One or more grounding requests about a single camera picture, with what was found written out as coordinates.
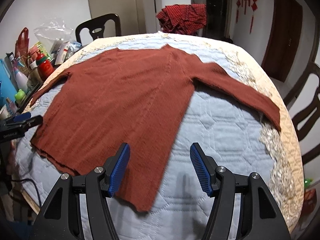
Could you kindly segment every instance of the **brown sweater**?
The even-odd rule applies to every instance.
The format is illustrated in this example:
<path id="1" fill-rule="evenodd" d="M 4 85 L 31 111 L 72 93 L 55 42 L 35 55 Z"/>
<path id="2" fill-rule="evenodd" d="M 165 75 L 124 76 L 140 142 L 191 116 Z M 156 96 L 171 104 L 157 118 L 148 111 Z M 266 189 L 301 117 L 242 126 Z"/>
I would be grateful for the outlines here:
<path id="1" fill-rule="evenodd" d="M 63 71 L 68 80 L 53 99 L 31 143 L 58 170 L 86 174 L 130 144 L 131 158 L 117 195 L 138 211 L 152 207 L 180 122 L 197 81 L 263 112 L 280 130 L 278 107 L 227 75 L 216 63 L 174 49 L 103 52 Z"/>

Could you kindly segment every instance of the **sweater sleeve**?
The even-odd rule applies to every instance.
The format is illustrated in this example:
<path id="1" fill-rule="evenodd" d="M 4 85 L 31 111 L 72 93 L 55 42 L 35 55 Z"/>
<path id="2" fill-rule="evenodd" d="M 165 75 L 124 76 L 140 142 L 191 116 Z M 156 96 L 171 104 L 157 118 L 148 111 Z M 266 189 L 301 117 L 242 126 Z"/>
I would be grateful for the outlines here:
<path id="1" fill-rule="evenodd" d="M 63 78 L 68 78 L 68 76 L 70 75 L 70 70 L 67 68 L 64 71 L 62 71 L 57 77 L 55 77 L 54 79 L 52 79 L 49 84 L 47 84 L 44 88 L 42 88 L 41 90 L 37 91 L 36 93 L 33 94 L 32 96 L 32 100 L 30 103 L 30 106 L 34 105 L 34 103 L 46 92 L 48 92 L 52 86 L 54 86 L 59 80 L 63 79 Z"/>
<path id="2" fill-rule="evenodd" d="M 232 96 L 240 103 L 262 112 L 281 131 L 279 108 L 270 98 L 257 92 L 250 86 L 244 85 L 230 77 L 216 63 L 203 63 L 196 55 L 188 55 L 185 74 L 194 81 L 199 80 L 209 87 Z"/>

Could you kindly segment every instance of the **blue gripper pad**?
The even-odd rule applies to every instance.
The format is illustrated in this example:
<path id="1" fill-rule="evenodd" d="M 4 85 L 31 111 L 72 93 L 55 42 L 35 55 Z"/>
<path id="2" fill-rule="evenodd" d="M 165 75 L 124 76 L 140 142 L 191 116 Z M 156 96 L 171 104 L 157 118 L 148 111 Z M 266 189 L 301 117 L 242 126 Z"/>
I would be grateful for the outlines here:
<path id="1" fill-rule="evenodd" d="M 202 152 L 202 154 L 199 153 L 199 151 L 196 149 L 194 144 L 190 147 L 190 159 L 193 164 L 193 167 L 196 171 L 198 180 L 200 182 L 202 191 L 207 193 L 208 196 L 212 195 L 212 187 L 211 187 L 211 177 L 210 174 L 204 165 L 203 159 L 207 158 L 205 154 Z"/>
<path id="2" fill-rule="evenodd" d="M 124 149 L 121 151 L 120 156 L 118 157 L 118 161 L 116 162 L 110 176 L 110 186 L 108 189 L 108 194 L 110 197 L 113 197 L 114 193 L 116 193 L 119 190 L 129 159 L 130 147 L 129 144 L 126 144 Z"/>
<path id="3" fill-rule="evenodd" d="M 14 122 L 23 122 L 23 121 L 25 121 L 25 120 L 27 120 L 29 118 L 31 118 L 31 113 L 30 112 L 25 112 L 23 114 L 19 114 L 19 115 L 15 116 L 13 118 L 13 121 Z"/>

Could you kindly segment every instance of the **red checkered cloth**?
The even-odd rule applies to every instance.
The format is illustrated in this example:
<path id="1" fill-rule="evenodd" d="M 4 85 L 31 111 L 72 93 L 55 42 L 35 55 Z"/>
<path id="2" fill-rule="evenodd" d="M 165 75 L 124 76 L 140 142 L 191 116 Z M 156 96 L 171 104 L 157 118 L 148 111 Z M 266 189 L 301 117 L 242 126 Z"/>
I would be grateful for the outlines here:
<path id="1" fill-rule="evenodd" d="M 192 35 L 207 24 L 205 4 L 169 5 L 156 17 L 165 33 Z"/>

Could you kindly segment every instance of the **red bottle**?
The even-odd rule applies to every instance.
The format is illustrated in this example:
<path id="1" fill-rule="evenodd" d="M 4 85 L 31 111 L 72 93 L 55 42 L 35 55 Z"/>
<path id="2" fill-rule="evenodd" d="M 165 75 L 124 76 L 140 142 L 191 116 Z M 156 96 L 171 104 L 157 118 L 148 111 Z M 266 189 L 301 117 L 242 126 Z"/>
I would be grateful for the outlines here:
<path id="1" fill-rule="evenodd" d="M 50 61 L 46 57 L 45 54 L 41 53 L 41 51 L 38 51 L 38 56 L 36 58 L 36 63 L 38 66 L 38 71 L 40 74 L 40 77 L 43 81 L 45 81 L 54 71 Z"/>

